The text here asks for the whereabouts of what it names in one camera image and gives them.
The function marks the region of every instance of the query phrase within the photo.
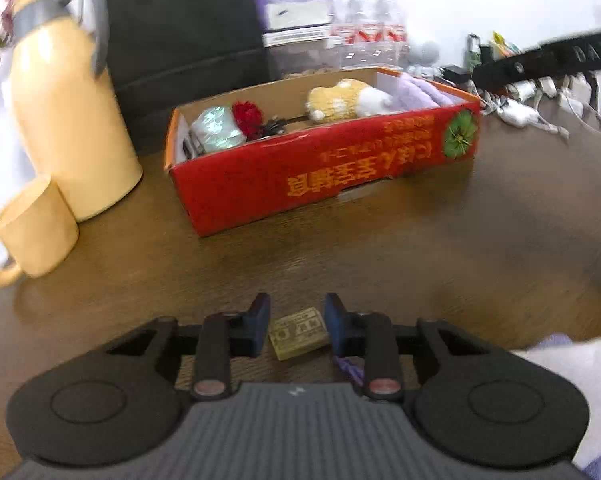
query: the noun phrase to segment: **small yellow box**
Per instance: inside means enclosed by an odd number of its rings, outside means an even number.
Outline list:
[[[329,344],[323,317],[314,307],[277,319],[269,326],[269,337],[279,361]]]

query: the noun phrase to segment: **yellow thermos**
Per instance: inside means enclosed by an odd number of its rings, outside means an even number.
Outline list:
[[[24,147],[81,221],[124,197],[142,168],[106,68],[105,0],[91,0],[94,38],[72,19],[71,0],[16,0],[12,97]]]

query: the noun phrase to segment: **red pom-pom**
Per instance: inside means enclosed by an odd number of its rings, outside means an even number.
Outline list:
[[[247,140],[260,139],[261,125],[263,124],[263,112],[250,101],[236,101],[231,111],[234,114],[236,126],[238,126],[247,137]]]

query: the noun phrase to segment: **red cardboard box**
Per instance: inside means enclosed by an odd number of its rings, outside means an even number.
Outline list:
[[[186,160],[182,144],[188,125],[203,110],[252,101],[265,120],[306,114],[308,92],[342,78],[391,92],[400,73],[381,68],[302,76],[228,92],[174,110],[165,148],[165,170],[200,236],[207,236],[307,203],[347,187],[399,176],[474,155],[480,124],[476,96],[436,84],[457,103],[452,107],[401,112],[331,124],[297,120],[287,134]],[[471,120],[476,128],[465,153],[446,146]]]

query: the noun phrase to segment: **cup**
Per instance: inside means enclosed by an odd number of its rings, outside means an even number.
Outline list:
[[[49,175],[31,181],[0,212],[0,241],[12,262],[0,269],[0,286],[23,273],[37,278],[61,263],[76,245],[78,225]]]

